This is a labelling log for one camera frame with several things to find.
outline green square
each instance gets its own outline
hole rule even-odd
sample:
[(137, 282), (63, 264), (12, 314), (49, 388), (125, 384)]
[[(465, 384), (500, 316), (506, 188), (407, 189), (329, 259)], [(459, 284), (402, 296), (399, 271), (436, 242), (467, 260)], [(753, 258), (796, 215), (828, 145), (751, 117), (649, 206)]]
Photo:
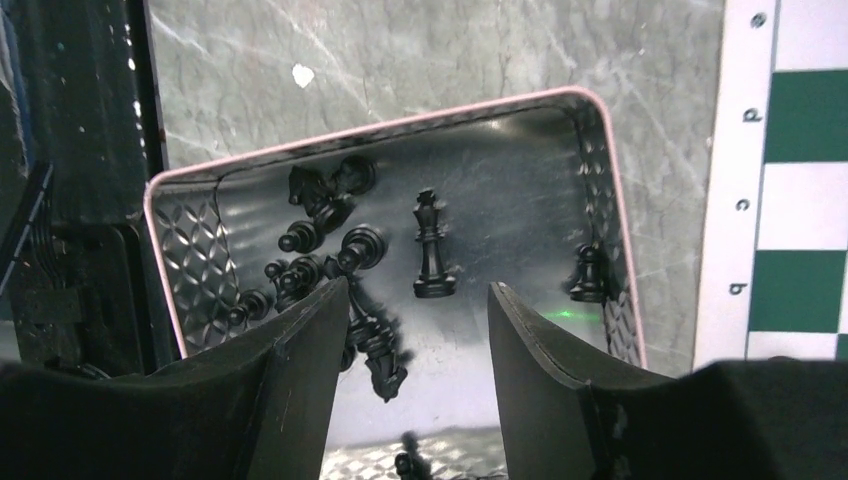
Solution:
[(836, 359), (848, 360), (848, 335), (839, 335), (836, 341)]
[(845, 251), (760, 250), (748, 331), (839, 331)]
[(848, 160), (848, 70), (771, 77), (765, 162)]

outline white square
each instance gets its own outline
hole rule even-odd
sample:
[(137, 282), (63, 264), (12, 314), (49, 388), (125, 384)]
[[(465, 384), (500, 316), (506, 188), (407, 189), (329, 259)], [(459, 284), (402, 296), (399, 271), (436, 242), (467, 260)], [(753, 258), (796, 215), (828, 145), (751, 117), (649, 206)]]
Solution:
[(775, 70), (848, 68), (848, 2), (781, 0)]
[(848, 162), (766, 164), (757, 249), (848, 249), (846, 193)]
[(785, 356), (799, 360), (833, 360), (836, 358), (835, 333), (750, 332), (748, 360)]

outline white spot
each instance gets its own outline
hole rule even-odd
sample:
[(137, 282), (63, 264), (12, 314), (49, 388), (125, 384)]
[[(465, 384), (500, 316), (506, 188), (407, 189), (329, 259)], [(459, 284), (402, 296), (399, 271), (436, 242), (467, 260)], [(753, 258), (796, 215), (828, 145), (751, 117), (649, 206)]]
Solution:
[(292, 77), (294, 77), (294, 83), (297, 84), (300, 88), (306, 88), (312, 79), (315, 78), (315, 72), (312, 71), (309, 67), (304, 67), (299, 63), (295, 63), (294, 67), (292, 67)]

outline chessboard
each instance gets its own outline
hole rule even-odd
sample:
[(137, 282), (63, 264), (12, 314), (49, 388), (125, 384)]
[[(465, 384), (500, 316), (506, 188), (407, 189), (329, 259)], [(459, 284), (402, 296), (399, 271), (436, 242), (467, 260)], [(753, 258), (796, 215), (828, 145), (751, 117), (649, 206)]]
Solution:
[(848, 358), (848, 1), (728, 0), (694, 368)]

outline pink tray rim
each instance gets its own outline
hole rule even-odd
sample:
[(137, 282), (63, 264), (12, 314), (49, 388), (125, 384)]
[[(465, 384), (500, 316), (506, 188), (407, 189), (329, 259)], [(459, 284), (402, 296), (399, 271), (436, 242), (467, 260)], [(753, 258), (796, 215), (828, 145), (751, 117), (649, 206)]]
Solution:
[(624, 192), (621, 186), (621, 175), (619, 174), (618, 167), (618, 153), (616, 151), (615, 143), (613, 141), (613, 131), (612, 131), (612, 119), (610, 117), (609, 109), (606, 104), (604, 104), (603, 100), (591, 90), (588, 90), (579, 86), (564, 86), (553, 88), (550, 90), (544, 90), (541, 92), (527, 93), (522, 95), (515, 95), (512, 97), (501, 98), (498, 100), (489, 100), (480, 103), (474, 103), (471, 105), (465, 105), (461, 107), (447, 108), (444, 110), (438, 110), (435, 112), (424, 113), (420, 115), (414, 115), (411, 117), (404, 117), (397, 120), (389, 120), (386, 122), (373, 123), (370, 125), (365, 125), (362, 127), (351, 128), (348, 130), (343, 130), (335, 133), (328, 133), (326, 135), (319, 135), (317, 137), (311, 137), (303, 140), (297, 140), (294, 142), (284, 143), (282, 145), (276, 145), (273, 147), (268, 147), (260, 150), (254, 150), (252, 152), (243, 153), (240, 155), (234, 155), (231, 157), (221, 158), (218, 160), (213, 160), (210, 162), (200, 163), (197, 165), (190, 165), (187, 167), (177, 168), (174, 170), (164, 171), (155, 177), (147, 184), (147, 188), (144, 191), (144, 215), (147, 220), (147, 228), (148, 233), (151, 236), (153, 243), (153, 253), (156, 258), (156, 264), (159, 269), (159, 278), (162, 282), (162, 288), (165, 291), (165, 300), (168, 305), (168, 313), (171, 316), (171, 325), (174, 329), (174, 334), (177, 338), (177, 346), (180, 350), (180, 357), (186, 358), (187, 349), (185, 345), (185, 339), (182, 335), (182, 326), (179, 323), (179, 317), (177, 315), (177, 308), (174, 302), (173, 294), (171, 293), (171, 285), (170, 280), (168, 279), (167, 269), (165, 267), (165, 258), (162, 253), (161, 246), (159, 245), (158, 239), (155, 238), (156, 232), (156, 224), (154, 222), (154, 211), (153, 211), (153, 195), (156, 190), (164, 183), (168, 182), (171, 179), (179, 178), (185, 175), (189, 175), (192, 173), (202, 172), (204, 170), (208, 170), (215, 167), (222, 167), (231, 165), (234, 163), (238, 163), (244, 161), (245, 159), (255, 158), (259, 156), (273, 155), (277, 153), (286, 152), (289, 150), (294, 150), (297, 148), (315, 145), (323, 142), (328, 142), (332, 140), (337, 140), (344, 137), (350, 137), (355, 135), (373, 133), (378, 130), (397, 127), (402, 125), (407, 125), (410, 123), (420, 122), (424, 120), (433, 120), (439, 117), (448, 117), (457, 114), (463, 114), (474, 110), (480, 109), (488, 109), (492, 107), (501, 107), (505, 105), (522, 103), (533, 100), (541, 100), (544, 98), (550, 97), (558, 97), (562, 95), (578, 95), (592, 103), (595, 108), (597, 108), (598, 112), (600, 112), (601, 120), (604, 125), (604, 132), (606, 135), (606, 141), (608, 145), (609, 158), (610, 158), (610, 166), (612, 168), (612, 178), (613, 184), (615, 186), (615, 197), (616, 203), (619, 211), (619, 218), (621, 219), (621, 232), (622, 232), (622, 241), (624, 243), (624, 258), (627, 265), (627, 275), (630, 277), (630, 301), (633, 306), (633, 317), (634, 323), (636, 324), (636, 341), (639, 347), (639, 363), (642, 368), (648, 368), (647, 356), (645, 354), (645, 336), (642, 328), (642, 315), (641, 309), (639, 307), (639, 295), (638, 289), (636, 288), (636, 269), (633, 262), (633, 253), (630, 242), (630, 228), (627, 220), (627, 209), (624, 205)]

